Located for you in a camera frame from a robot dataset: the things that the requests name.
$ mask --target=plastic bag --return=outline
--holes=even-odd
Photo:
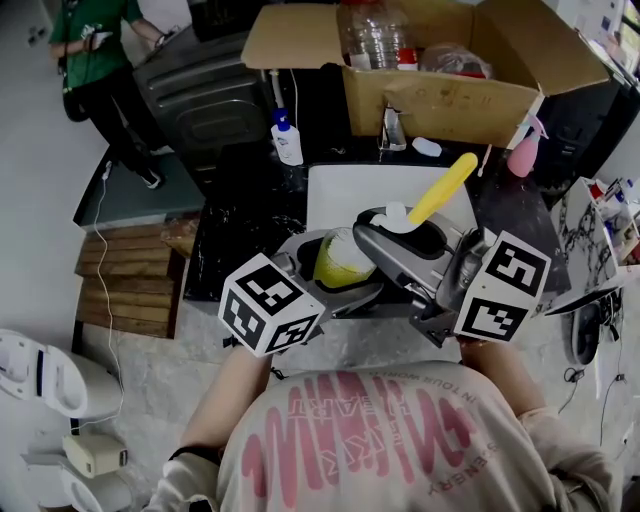
[[[490,64],[455,43],[442,43],[427,48],[420,58],[420,71],[493,78]]]

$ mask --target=yellow handle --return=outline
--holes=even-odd
[[[473,153],[465,153],[454,163],[447,173],[427,190],[408,215],[409,222],[422,224],[451,199],[451,196],[469,175],[478,167],[478,157]]]

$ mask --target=black table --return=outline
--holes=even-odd
[[[385,163],[449,167],[464,152],[482,160],[486,146],[446,142],[440,158],[406,151],[385,152],[380,159],[375,139],[351,138],[332,147],[305,148],[314,165]],[[219,302],[227,275],[259,252],[273,255],[291,235],[303,233],[307,216],[308,168],[282,164],[270,144],[228,146],[217,166],[185,286],[185,299]],[[479,226],[521,238],[551,259],[545,292],[570,289],[558,236],[538,188],[530,178],[509,173],[501,150],[494,150],[482,178],[466,182]]]

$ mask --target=faucet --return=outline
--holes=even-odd
[[[404,151],[407,149],[407,139],[404,136],[399,114],[400,112],[387,103],[382,115],[381,144],[378,145],[380,150]]]

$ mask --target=wooden pallet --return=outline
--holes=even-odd
[[[173,338],[185,259],[162,241],[163,224],[106,230],[109,249],[100,266],[109,292],[113,328]],[[84,277],[76,318],[109,327],[107,295],[98,278],[104,242],[85,240],[76,274]]]

